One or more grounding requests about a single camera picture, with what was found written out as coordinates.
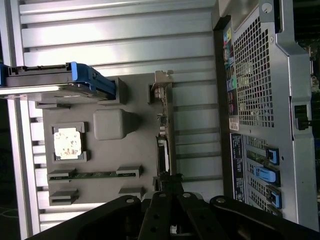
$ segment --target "black mechanical arm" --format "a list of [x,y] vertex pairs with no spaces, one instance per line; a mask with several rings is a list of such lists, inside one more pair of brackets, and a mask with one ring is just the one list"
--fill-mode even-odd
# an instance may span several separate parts
[[162,174],[144,200],[122,196],[30,240],[319,240],[320,233],[225,196],[205,202]]

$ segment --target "white chip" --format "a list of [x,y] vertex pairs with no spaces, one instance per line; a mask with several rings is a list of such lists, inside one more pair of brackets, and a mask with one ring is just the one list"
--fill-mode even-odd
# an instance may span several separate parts
[[59,128],[54,133],[54,152],[61,160],[78,159],[82,154],[80,132],[75,127]]

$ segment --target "ventilation holes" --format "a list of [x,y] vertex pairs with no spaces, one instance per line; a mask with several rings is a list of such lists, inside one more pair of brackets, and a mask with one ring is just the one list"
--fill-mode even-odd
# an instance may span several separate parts
[[246,144],[259,149],[265,149],[265,145],[267,145],[267,142],[260,138],[246,136]]
[[259,18],[235,41],[234,53],[240,124],[273,128],[268,30]]
[[267,196],[266,187],[260,184],[251,176],[248,176],[248,184],[264,196]]
[[258,195],[256,195],[252,190],[249,189],[249,197],[259,205],[260,208],[262,208],[265,211],[268,211],[268,203],[261,199]]
[[252,174],[254,173],[254,167],[255,167],[254,165],[246,163],[247,170]]

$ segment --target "blue latch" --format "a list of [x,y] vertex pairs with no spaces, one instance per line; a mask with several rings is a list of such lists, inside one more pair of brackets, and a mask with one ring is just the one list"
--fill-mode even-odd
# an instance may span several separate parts
[[265,186],[266,199],[272,203],[277,209],[282,208],[282,194],[281,191],[272,185]]
[[269,162],[273,165],[279,165],[279,149],[275,147],[265,146],[265,154]]
[[272,201],[272,204],[274,206],[276,206],[277,208],[280,208],[280,197],[279,197],[279,195],[276,195],[274,192],[272,192],[271,195],[274,197],[274,201]]
[[273,171],[262,166],[255,166],[253,168],[253,173],[256,177],[269,183],[275,183],[277,180],[276,174]]
[[116,85],[106,79],[98,71],[83,63],[71,62],[72,81],[75,83],[87,84],[91,91],[97,89],[116,96]]

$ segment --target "cable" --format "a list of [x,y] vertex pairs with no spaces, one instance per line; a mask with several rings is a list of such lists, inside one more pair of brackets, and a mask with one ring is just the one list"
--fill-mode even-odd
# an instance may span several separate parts
[[6,213],[9,213],[9,212],[12,212],[12,211],[17,211],[18,209],[16,208],[13,208],[13,209],[10,209],[10,208],[5,208],[5,207],[0,207],[1,209],[7,209],[5,211],[3,211],[0,216],[2,217],[5,217],[5,218],[9,218],[9,219],[18,219],[19,217],[18,216],[11,216],[11,215],[7,215]]

